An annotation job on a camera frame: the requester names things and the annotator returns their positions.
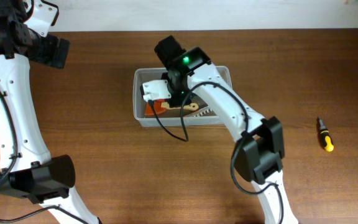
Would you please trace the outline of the orange scraper wooden handle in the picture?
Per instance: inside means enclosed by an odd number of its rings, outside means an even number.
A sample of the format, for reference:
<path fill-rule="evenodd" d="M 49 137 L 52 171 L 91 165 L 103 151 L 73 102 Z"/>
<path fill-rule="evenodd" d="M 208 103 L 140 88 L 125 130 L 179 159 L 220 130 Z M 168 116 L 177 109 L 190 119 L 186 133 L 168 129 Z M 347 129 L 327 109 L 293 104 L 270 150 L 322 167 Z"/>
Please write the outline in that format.
<path fill-rule="evenodd" d="M 199 106 L 197 103 L 190 103 L 189 105 L 184 106 L 184 110 L 188 110 L 188 111 L 197 111 L 198 109 Z M 154 108 L 152 108 L 152 105 L 150 103 L 146 104 L 145 115 L 152 116 L 154 114 L 163 114 L 168 110 L 180 110 L 180 107 L 170 106 L 170 104 L 167 101 L 156 100 L 154 101 Z"/>

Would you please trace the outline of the small red cutting pliers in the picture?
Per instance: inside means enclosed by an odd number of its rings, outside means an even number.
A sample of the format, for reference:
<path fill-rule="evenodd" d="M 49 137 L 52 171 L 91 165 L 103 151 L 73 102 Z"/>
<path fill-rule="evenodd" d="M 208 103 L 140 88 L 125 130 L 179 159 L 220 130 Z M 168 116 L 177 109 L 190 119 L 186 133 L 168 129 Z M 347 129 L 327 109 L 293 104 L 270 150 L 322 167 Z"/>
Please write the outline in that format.
<path fill-rule="evenodd" d="M 156 114 L 162 114 L 166 112 L 166 108 L 164 108 L 162 105 L 165 102 L 165 100 L 155 100 L 154 101 L 154 111 Z"/>

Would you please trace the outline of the clear plastic container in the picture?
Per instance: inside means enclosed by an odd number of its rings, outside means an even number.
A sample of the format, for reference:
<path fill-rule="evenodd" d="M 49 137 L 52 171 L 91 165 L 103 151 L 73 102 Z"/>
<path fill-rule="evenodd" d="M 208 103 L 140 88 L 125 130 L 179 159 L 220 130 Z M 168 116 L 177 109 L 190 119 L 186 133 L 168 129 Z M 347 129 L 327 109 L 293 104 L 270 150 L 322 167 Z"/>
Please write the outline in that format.
<path fill-rule="evenodd" d="M 135 71 L 133 84 L 133 112 L 134 118 L 138 120 L 141 126 L 145 128 L 159 127 L 159 124 L 153 115 L 146 116 L 146 102 L 144 101 L 140 87 L 143 83 L 161 78 L 165 68 L 140 68 Z M 181 126 L 179 110 L 169 110 L 158 115 L 159 120 L 165 127 Z M 223 122 L 212 111 L 200 117 L 186 117 L 185 126 L 215 125 Z"/>

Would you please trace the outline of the orange socket bit holder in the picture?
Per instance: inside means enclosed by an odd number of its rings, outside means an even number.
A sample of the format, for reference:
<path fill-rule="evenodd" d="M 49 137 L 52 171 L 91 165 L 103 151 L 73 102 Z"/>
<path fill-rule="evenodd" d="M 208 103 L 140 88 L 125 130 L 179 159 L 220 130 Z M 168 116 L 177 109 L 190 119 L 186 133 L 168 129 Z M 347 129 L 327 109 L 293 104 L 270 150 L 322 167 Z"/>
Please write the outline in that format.
<path fill-rule="evenodd" d="M 206 106 L 204 108 L 201 108 L 198 111 L 195 111 L 194 113 L 190 114 L 190 117 L 200 117 L 205 116 L 206 114 L 212 112 L 212 109 L 209 106 Z"/>

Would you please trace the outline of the yellow black screwdriver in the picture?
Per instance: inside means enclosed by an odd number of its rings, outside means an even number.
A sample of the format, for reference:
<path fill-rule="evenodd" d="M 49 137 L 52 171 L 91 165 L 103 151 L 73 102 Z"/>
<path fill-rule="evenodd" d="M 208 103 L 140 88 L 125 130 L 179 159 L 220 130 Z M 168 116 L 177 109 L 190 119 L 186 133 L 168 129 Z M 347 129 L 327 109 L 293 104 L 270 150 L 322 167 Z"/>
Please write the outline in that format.
<path fill-rule="evenodd" d="M 317 117 L 317 127 L 318 127 L 318 136 L 321 146 L 325 151 L 333 152 L 334 143 L 332 137 L 330 136 L 329 130 L 326 127 L 324 121 Z"/>

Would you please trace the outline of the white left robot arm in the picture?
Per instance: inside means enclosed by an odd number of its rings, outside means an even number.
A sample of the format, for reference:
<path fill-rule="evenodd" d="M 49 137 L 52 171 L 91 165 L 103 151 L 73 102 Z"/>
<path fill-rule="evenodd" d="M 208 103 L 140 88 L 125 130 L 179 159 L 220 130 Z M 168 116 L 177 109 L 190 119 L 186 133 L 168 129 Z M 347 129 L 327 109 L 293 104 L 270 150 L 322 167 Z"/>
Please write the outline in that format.
<path fill-rule="evenodd" d="M 0 0 L 0 194 L 26 198 L 60 223 L 99 223 L 75 189 L 70 156 L 50 155 L 30 91 L 32 62 L 65 66 L 70 43 L 49 34 L 58 15 L 48 1 Z"/>

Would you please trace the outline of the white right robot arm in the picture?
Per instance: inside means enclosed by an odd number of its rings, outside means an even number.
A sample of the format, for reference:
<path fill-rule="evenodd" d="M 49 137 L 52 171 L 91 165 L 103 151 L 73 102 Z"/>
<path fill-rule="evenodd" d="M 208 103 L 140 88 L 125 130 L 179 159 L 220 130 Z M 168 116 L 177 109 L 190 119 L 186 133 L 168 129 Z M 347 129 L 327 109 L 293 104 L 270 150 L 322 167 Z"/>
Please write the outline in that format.
<path fill-rule="evenodd" d="M 200 97 L 220 118 L 235 142 L 230 161 L 234 185 L 256 195 L 266 223 L 298 223 L 283 184 L 285 157 L 283 127 L 253 110 L 222 79 L 212 60 L 199 47 L 185 50 L 173 36 L 154 48 L 167 72 L 146 94 L 184 107 L 192 96 Z"/>

